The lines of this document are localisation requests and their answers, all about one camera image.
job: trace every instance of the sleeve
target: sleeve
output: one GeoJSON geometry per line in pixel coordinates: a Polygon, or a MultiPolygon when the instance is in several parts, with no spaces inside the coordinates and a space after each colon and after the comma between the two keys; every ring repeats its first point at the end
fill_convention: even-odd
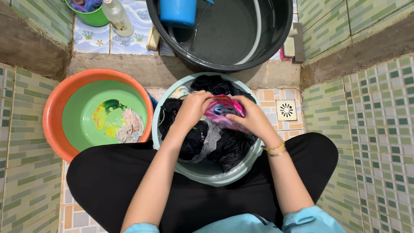
{"type": "Polygon", "coordinates": [[[128,227],[123,233],[159,233],[159,229],[154,224],[137,223],[128,227]]]}
{"type": "Polygon", "coordinates": [[[290,213],[283,219],[284,233],[345,233],[339,223],[317,206],[290,213]]]}

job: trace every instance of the white hose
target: white hose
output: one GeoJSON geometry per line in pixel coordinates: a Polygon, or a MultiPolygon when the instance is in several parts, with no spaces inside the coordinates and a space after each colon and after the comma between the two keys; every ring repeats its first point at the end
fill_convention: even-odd
{"type": "MultiPolygon", "coordinates": [[[[259,45],[260,34],[262,33],[262,17],[260,15],[260,7],[259,7],[258,0],[253,0],[253,2],[255,4],[256,19],[257,19],[257,22],[258,22],[258,30],[256,32],[256,40],[255,40],[255,43],[253,44],[252,49],[247,54],[247,56],[245,58],[243,58],[241,61],[239,61],[238,63],[236,63],[235,65],[241,65],[241,64],[246,63],[253,56],[253,54],[256,52],[256,49],[258,48],[258,45],[259,45]]],[[[172,27],[168,27],[168,34],[171,37],[171,39],[174,42],[177,43],[176,38],[174,36],[174,32],[173,32],[173,28],[172,27]]]]}

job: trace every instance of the light blue shirt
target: light blue shirt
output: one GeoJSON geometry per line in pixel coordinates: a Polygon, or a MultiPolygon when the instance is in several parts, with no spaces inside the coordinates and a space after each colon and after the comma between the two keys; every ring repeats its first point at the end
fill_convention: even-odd
{"type": "MultiPolygon", "coordinates": [[[[345,233],[329,214],[317,206],[290,213],[283,219],[282,230],[256,214],[241,214],[213,222],[194,233],[345,233]]],[[[155,225],[138,223],[124,233],[159,233],[155,225]]]]}

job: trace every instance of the hand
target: hand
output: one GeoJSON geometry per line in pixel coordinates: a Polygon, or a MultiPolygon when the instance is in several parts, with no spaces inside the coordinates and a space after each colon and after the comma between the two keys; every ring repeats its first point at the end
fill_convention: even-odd
{"type": "Polygon", "coordinates": [[[180,129],[185,129],[187,135],[190,129],[200,120],[208,105],[213,101],[209,99],[210,97],[213,97],[213,94],[205,90],[189,94],[183,101],[173,125],[178,126],[180,129]]]}
{"type": "Polygon", "coordinates": [[[282,139],[274,131],[272,124],[259,105],[242,95],[233,96],[232,100],[237,101],[244,107],[246,115],[242,118],[233,114],[227,114],[226,117],[228,119],[250,130],[250,132],[262,139],[268,147],[274,147],[271,146],[273,144],[277,146],[282,142],[282,139]]]}

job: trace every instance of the starfish print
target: starfish print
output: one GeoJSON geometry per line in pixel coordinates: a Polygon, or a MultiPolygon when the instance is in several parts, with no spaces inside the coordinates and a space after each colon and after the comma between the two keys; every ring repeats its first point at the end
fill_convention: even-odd
{"type": "Polygon", "coordinates": [[[97,42],[97,45],[99,45],[99,47],[101,47],[101,45],[103,45],[102,40],[97,42]]]}

